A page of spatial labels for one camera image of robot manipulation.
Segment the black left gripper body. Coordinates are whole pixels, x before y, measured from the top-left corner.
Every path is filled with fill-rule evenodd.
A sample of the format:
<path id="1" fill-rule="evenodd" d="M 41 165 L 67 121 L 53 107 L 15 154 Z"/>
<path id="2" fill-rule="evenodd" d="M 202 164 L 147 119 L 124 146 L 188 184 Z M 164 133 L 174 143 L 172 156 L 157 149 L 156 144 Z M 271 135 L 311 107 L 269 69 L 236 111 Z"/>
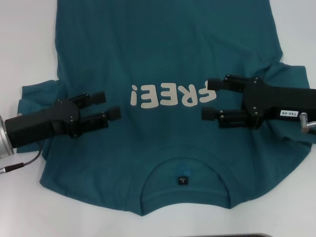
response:
<path id="1" fill-rule="evenodd" d="M 80 112 L 71 101 L 60 101 L 53 106 L 30 114 L 7 119 L 4 124 L 13 148 L 42 141 L 56 135 L 77 132 Z"/>

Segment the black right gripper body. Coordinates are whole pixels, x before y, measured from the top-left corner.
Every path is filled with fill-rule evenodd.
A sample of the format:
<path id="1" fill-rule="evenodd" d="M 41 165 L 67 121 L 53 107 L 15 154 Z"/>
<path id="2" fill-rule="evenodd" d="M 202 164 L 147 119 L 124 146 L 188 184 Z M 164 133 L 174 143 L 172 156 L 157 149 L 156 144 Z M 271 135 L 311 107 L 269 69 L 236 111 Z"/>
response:
<path id="1" fill-rule="evenodd" d="M 297 121 L 302 129 L 316 126 L 314 89 L 271 86 L 257 79 L 245 86 L 242 105 L 257 117 L 257 128 L 269 119 Z"/>

